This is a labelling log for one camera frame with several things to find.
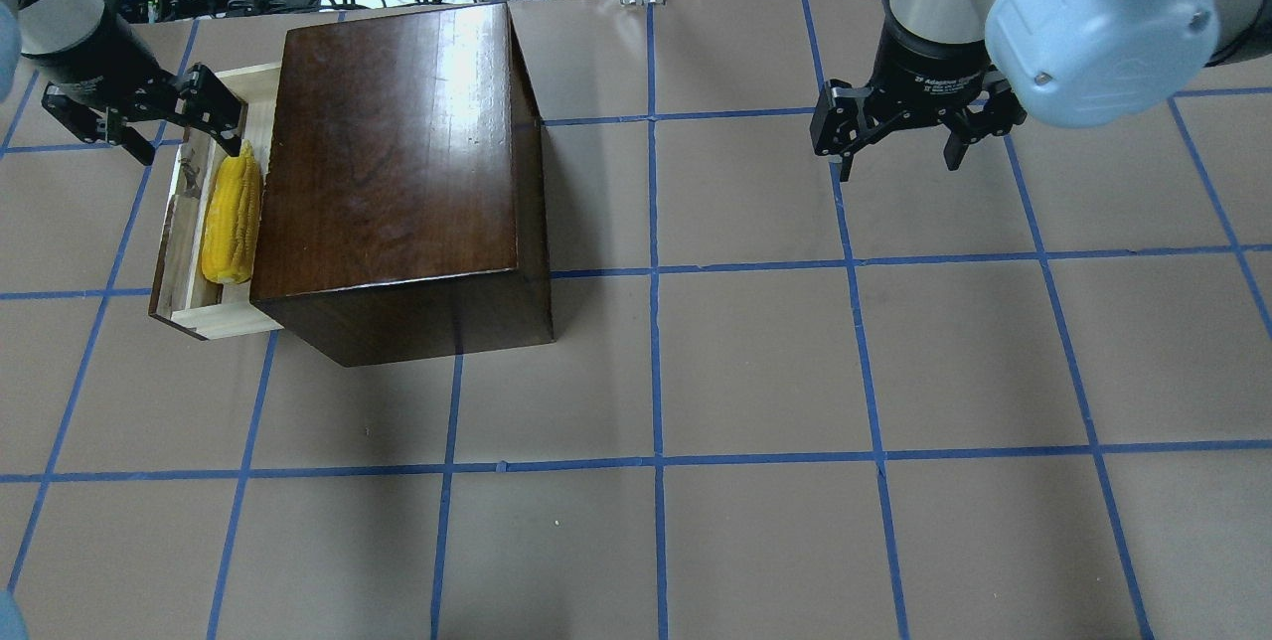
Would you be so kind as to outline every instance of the glossy wooden surface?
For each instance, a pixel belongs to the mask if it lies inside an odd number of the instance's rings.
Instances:
[[[346,365],[551,340],[504,6],[293,29],[277,102],[252,304]]]

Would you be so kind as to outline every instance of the brown wooden box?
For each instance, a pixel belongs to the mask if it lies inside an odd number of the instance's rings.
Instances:
[[[351,366],[552,341],[505,6],[287,34],[251,303]]]

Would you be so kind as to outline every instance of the drawer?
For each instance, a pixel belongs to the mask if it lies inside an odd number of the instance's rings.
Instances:
[[[268,174],[273,111],[281,65],[247,66],[218,74],[244,102],[243,139],[252,143],[262,174]],[[200,340],[218,340],[277,330],[281,326],[252,307],[252,281],[216,285],[198,270],[210,182],[225,151],[209,134],[186,129],[177,159],[150,291],[150,316]]]

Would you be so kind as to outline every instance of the box top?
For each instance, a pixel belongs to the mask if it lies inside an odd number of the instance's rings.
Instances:
[[[505,6],[293,29],[252,298],[515,267],[514,46]]]

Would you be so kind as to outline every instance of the corn cob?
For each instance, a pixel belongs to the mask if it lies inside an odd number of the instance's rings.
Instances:
[[[209,282],[237,285],[252,277],[261,188],[261,167],[252,155],[252,144],[243,141],[239,155],[221,162],[204,220],[198,267]]]

